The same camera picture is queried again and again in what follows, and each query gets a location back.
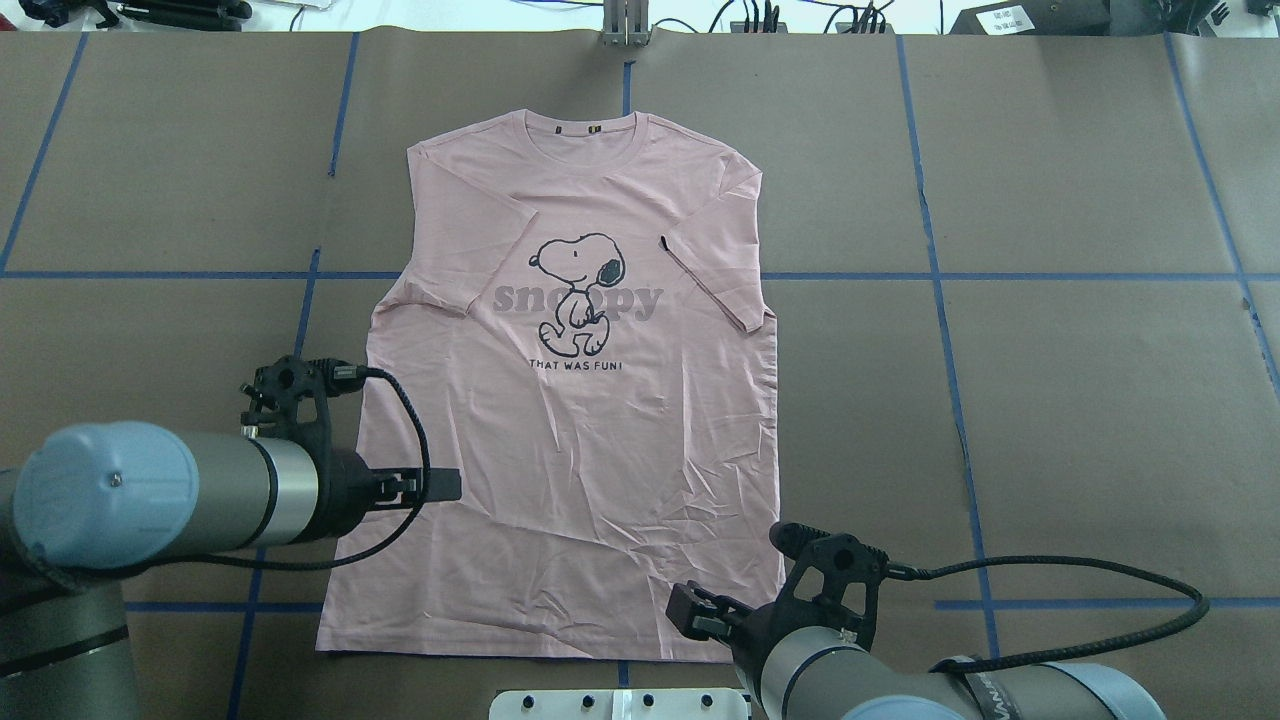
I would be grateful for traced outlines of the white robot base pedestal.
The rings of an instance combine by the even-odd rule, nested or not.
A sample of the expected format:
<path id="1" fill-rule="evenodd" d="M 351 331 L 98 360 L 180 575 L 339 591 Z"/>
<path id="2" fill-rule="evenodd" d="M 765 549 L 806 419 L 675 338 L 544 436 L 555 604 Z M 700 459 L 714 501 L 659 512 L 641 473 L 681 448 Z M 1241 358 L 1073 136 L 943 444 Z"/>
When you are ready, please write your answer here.
<path id="1" fill-rule="evenodd" d="M 506 691 L 489 719 L 751 719 L 741 691 L 712 688 L 616 688 Z"/>

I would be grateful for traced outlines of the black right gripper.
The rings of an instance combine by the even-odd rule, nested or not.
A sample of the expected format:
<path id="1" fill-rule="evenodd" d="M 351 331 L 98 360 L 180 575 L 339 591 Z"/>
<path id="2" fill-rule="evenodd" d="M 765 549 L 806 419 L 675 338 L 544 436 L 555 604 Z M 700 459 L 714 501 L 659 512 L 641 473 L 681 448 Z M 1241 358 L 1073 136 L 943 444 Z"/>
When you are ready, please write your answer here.
<path id="1" fill-rule="evenodd" d="M 714 641 L 728 648 L 736 669 L 760 671 L 774 647 L 801 628 L 801 618 L 795 618 L 791 610 L 778 602 L 753 609 L 698 583 L 677 583 L 666 616 L 681 637 Z"/>

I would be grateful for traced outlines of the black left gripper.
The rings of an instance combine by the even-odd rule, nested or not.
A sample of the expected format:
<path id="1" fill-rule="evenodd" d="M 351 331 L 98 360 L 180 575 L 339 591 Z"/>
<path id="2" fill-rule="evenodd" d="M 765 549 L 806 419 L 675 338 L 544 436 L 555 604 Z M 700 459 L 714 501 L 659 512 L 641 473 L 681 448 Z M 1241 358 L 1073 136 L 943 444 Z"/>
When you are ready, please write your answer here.
<path id="1" fill-rule="evenodd" d="M 457 468 L 370 468 L 353 450 L 334 450 L 319 488 L 315 537 L 346 536 L 369 512 L 454 502 L 462 495 Z"/>

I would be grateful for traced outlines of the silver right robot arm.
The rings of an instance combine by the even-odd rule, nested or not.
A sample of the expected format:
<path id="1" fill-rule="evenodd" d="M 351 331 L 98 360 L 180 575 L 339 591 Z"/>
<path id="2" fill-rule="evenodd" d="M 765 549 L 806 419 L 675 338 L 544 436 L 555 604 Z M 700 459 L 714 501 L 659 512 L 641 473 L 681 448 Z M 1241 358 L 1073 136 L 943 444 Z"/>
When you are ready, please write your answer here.
<path id="1" fill-rule="evenodd" d="M 753 609 L 695 582 L 673 585 L 666 615 L 681 635 L 728 647 L 739 679 L 768 719 L 1164 719 L 1156 698 L 1114 667 L 1042 662 L 964 674 L 900 673 L 850 630 L 767 625 Z"/>

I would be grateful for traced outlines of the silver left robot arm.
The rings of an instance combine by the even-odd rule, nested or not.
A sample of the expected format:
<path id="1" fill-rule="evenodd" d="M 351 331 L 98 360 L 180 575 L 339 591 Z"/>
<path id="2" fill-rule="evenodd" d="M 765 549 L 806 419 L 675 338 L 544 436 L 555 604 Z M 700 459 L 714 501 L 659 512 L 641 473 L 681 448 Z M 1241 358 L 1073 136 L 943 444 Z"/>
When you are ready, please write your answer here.
<path id="1" fill-rule="evenodd" d="M 337 538 L 374 510 L 460 496 L 454 468 L 371 469 L 326 439 L 58 430 L 3 473 L 3 716 L 141 717 L 127 577 Z"/>

